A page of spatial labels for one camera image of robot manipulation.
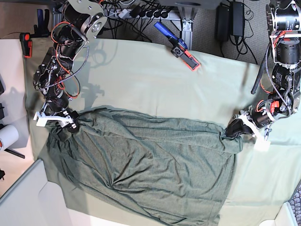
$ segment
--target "black power brick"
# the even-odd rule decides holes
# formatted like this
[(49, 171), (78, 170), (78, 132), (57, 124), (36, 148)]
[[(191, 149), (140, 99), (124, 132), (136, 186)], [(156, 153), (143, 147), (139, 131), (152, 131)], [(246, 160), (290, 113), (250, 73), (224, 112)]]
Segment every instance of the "black power brick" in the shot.
[(130, 16), (132, 18), (136, 18), (140, 13), (142, 12), (142, 7), (141, 6), (136, 6), (133, 8), (133, 10), (130, 12)]
[(245, 34), (245, 5), (242, 2), (230, 3), (230, 34), (243, 37)]
[(218, 6), (216, 9), (214, 37), (217, 41), (228, 41), (230, 34), (230, 8)]
[(3, 179), (5, 176), (5, 172), (3, 170), (0, 170), (0, 180)]

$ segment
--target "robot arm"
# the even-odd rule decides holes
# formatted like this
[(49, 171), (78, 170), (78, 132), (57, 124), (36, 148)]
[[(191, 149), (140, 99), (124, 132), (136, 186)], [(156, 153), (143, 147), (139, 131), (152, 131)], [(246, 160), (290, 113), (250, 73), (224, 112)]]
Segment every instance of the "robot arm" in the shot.
[[(266, 71), (273, 91), (265, 90), (269, 94), (266, 100), (260, 101), (255, 108), (251, 106), (247, 111), (240, 111), (239, 115), (235, 115), (226, 129), (226, 136), (258, 134), (259, 129), (265, 128), (267, 139), (274, 122), (298, 112), (301, 74), (299, 2), (301, 3), (294, 0), (272, 0), (266, 6), (270, 42), (251, 93), (254, 94), (258, 85), (261, 85), (263, 71)], [(270, 52), (275, 63), (272, 72), (269, 72), (267, 66)]]
[[(50, 47), (42, 64), (33, 77), (33, 85), (45, 99), (41, 111), (36, 112), (37, 126), (45, 126), (49, 120), (59, 121), (61, 127), (77, 130), (78, 114), (68, 107), (75, 98), (64, 89), (63, 82), (73, 78), (85, 65), (89, 54), (90, 40), (96, 38), (106, 23), (103, 8), (94, 1), (68, 0), (63, 3), (64, 21), (51, 32), (54, 46)], [(82, 49), (87, 50), (83, 65), (72, 72), (73, 61)]]

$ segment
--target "green cloth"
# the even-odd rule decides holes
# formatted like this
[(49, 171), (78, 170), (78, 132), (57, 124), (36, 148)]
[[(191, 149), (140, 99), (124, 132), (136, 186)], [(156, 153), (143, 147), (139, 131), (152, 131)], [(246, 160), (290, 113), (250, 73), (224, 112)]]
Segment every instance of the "green cloth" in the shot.
[(213, 123), (105, 108), (79, 123), (73, 135), (53, 123), (47, 143), (77, 187), (167, 225), (218, 224), (240, 138), (223, 138)]

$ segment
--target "blue handle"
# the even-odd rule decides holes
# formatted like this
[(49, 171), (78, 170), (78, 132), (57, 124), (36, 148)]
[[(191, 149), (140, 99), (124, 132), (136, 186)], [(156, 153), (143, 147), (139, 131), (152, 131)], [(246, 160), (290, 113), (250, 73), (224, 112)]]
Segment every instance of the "blue handle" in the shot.
[(162, 34), (164, 34), (166, 37), (178, 40), (178, 38), (172, 33), (167, 27), (165, 27), (162, 23), (156, 22), (155, 28), (157, 28)]
[(37, 14), (38, 14), (38, 29), (43, 29), (44, 28), (43, 10), (40, 8), (37, 9)]

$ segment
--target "power strip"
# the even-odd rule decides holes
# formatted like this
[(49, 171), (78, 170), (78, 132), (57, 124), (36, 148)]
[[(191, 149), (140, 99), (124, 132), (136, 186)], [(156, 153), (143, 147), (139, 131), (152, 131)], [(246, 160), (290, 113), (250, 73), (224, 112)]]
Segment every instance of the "power strip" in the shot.
[(123, 9), (123, 10), (121, 10), (121, 9), (112, 10), (111, 9), (110, 11), (108, 11), (108, 10), (106, 11), (106, 16), (110, 16), (110, 18), (112, 18), (112, 19), (122, 18), (124, 20), (125, 19), (154, 19), (154, 20), (160, 20), (161, 19), (161, 20), (175, 20), (175, 21), (180, 21), (181, 20), (181, 16), (180, 16), (180, 13), (179, 13), (178, 10), (171, 10), (168, 13), (168, 15), (167, 15), (166, 18), (162, 18), (162, 17), (156, 18), (154, 16), (152, 16), (152, 17), (148, 17), (148, 16), (140, 17), (140, 16), (137, 16), (136, 18), (133, 18), (129, 14), (131, 11), (132, 11), (132, 9), (130, 9), (130, 8)]

